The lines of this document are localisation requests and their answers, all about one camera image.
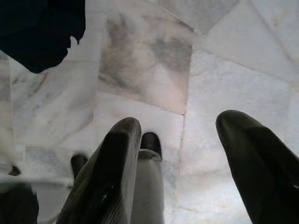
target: marble floor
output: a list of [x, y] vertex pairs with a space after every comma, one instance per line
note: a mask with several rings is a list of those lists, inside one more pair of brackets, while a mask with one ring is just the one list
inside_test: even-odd
[[86, 0], [59, 66], [0, 51], [0, 162], [71, 179], [74, 153], [135, 117], [161, 139], [165, 224], [250, 224], [215, 120], [243, 111], [299, 155], [298, 15], [297, 0]]

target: floor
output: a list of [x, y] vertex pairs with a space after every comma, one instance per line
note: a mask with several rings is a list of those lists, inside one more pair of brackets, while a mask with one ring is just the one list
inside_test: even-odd
[[86, 0], [86, 32], [31, 74], [0, 52], [0, 159], [71, 178], [120, 119], [161, 139], [165, 224], [250, 224], [215, 129], [243, 111], [299, 155], [297, 0]]

